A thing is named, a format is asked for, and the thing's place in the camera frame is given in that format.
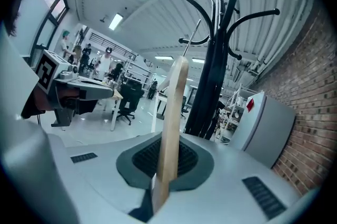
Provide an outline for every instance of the wooden plank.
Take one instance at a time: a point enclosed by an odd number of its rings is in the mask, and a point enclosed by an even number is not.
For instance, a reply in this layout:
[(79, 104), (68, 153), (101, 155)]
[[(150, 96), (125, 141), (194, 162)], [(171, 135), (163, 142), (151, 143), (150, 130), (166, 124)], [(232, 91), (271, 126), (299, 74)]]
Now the wooden plank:
[(173, 63), (168, 76), (157, 89), (160, 91), (169, 85), (157, 174), (152, 193), (154, 213), (167, 200), (169, 196), (169, 184), (177, 178), (180, 114), (188, 71), (188, 60), (185, 57), (179, 56)]

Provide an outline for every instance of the red brick wall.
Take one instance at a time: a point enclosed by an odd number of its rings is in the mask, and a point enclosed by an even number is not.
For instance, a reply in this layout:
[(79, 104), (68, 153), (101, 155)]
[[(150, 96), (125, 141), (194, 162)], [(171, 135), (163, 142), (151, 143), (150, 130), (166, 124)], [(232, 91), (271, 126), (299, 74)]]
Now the red brick wall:
[(315, 0), (296, 40), (251, 88), (289, 105), (296, 119), (273, 170), (300, 194), (321, 185), (337, 152), (337, 37)]

